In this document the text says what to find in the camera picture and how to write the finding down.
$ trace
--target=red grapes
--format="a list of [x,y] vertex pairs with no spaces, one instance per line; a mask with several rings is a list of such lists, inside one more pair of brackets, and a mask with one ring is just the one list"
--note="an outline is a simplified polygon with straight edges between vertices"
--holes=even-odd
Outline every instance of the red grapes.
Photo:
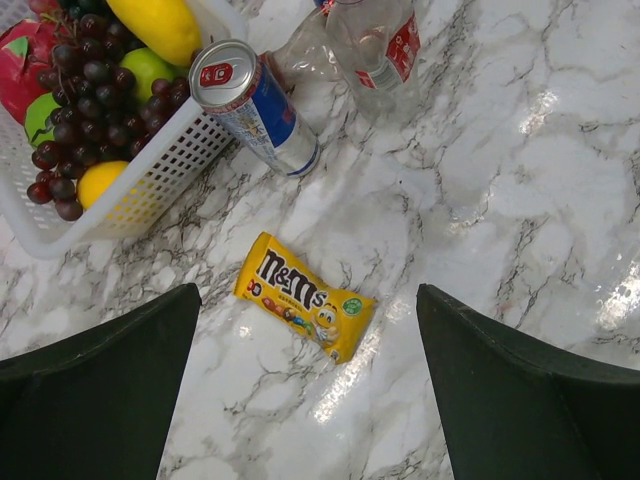
[[31,156],[40,171],[27,188],[38,205],[55,201],[67,221],[82,216],[76,181],[93,165],[132,160],[189,98],[184,77],[158,78],[152,96],[139,105],[136,76],[120,67],[126,53],[144,44],[115,19],[106,0],[59,0],[75,40],[60,36],[51,52],[52,68],[40,71],[38,84],[59,105],[47,118],[53,140]]

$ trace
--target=yellow lemon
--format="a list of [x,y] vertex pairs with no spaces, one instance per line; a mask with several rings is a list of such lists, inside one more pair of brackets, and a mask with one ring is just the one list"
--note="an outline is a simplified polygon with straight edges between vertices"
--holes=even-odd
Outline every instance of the yellow lemon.
[[78,181],[78,201],[85,209],[93,205],[100,195],[118,178],[129,162],[115,160],[90,167]]

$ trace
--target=fruit basket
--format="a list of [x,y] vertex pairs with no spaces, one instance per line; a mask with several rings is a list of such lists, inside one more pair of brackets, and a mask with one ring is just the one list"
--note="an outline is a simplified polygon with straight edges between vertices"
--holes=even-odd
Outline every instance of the fruit basket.
[[[198,1],[199,24],[222,23],[228,36],[246,38],[239,15],[224,0],[220,5]],[[2,30],[30,14],[24,0],[1,3]],[[212,11],[215,18],[203,21]],[[33,149],[23,127],[0,106],[0,208],[25,251],[40,259],[59,257],[79,242],[140,236],[231,140],[189,98],[91,208],[69,223],[51,204],[35,205],[27,198],[25,191],[37,173],[30,160]]]

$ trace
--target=can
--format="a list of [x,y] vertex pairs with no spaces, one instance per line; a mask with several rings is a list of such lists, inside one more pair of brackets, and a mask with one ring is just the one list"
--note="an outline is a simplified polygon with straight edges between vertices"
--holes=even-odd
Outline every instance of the can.
[[222,40],[205,48],[189,83],[204,111],[276,172],[299,177],[318,163],[317,136],[246,43]]

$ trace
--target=white marble surface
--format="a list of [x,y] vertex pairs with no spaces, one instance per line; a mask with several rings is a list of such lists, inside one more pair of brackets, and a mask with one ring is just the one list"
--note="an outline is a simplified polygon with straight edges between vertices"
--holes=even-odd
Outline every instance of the white marble surface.
[[[236,2],[256,49],[279,46],[312,2],[292,3]],[[429,7],[423,113],[402,132],[370,130],[344,84],[307,85],[294,99],[325,150],[302,180],[243,150],[146,238],[59,261],[31,260],[0,223],[0,358],[195,282],[203,308],[159,472],[171,480],[452,478],[422,282],[640,368],[640,1]],[[351,363],[229,295],[262,230],[380,300]]]

